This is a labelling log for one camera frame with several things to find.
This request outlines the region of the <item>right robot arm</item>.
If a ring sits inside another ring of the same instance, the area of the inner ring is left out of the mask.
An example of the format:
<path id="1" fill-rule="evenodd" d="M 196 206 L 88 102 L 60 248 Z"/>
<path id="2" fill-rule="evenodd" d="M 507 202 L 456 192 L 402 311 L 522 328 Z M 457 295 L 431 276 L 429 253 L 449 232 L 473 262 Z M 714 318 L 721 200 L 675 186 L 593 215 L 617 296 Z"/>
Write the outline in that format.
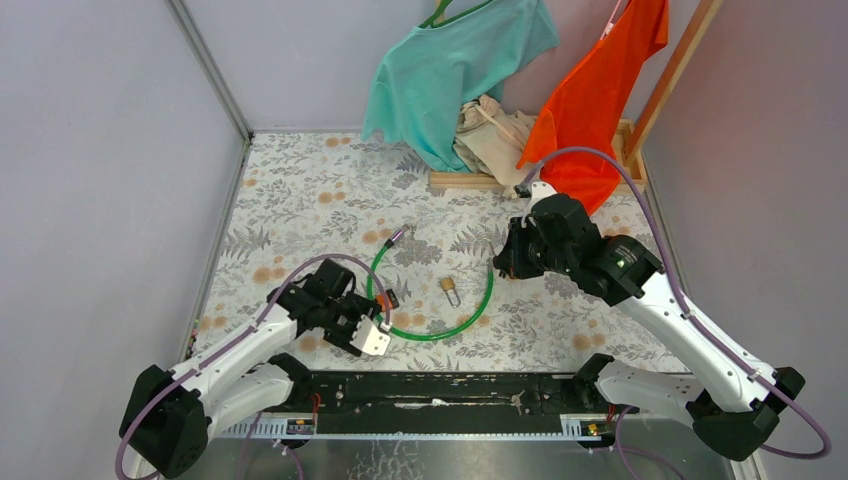
<path id="1" fill-rule="evenodd" d="M 532 202 L 510 219 L 493 267 L 504 278 L 567 276 L 582 292 L 630 316 L 692 373 L 686 380 L 593 355 L 577 372 L 575 402 L 597 412 L 632 406 L 691 428 L 710 449 L 733 461 L 764 446 L 788 399 L 805 385 L 792 367 L 773 368 L 726 339 L 709 319 L 699 326 L 674 297 L 662 262 L 628 235 L 604 236 L 582 204 L 561 193 Z"/>

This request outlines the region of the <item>orange black padlock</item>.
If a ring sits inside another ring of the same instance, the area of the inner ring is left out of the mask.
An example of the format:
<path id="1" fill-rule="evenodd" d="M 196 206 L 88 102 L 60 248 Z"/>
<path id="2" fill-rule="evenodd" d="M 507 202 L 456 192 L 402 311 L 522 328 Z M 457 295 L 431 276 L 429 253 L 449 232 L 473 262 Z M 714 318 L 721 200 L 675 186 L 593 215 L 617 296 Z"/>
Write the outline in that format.
<path id="1" fill-rule="evenodd" d="M 384 293 L 377 293 L 375 301 L 379 304 L 381 312 L 391 311 L 399 306 L 399 300 L 392 289 L 388 289 Z"/>

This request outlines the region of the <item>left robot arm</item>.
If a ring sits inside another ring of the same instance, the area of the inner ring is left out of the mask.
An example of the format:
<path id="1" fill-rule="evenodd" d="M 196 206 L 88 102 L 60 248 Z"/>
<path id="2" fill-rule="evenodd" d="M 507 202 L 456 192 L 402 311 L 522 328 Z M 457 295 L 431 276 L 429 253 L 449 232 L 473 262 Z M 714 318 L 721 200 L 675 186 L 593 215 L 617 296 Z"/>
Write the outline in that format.
<path id="1" fill-rule="evenodd" d="M 278 405 L 288 411 L 304 407 L 308 381 L 272 356 L 311 329 L 323 329 L 331 343 L 355 356 L 384 354 L 392 298 L 374 269 L 353 258 L 379 293 L 374 300 L 356 294 L 354 275 L 340 264 L 345 258 L 331 253 L 305 261 L 271 291 L 256 319 L 171 368 L 143 370 L 119 428 L 116 477 L 127 476 L 128 449 L 152 466 L 151 478 L 172 479 L 213 438 L 249 415 Z"/>

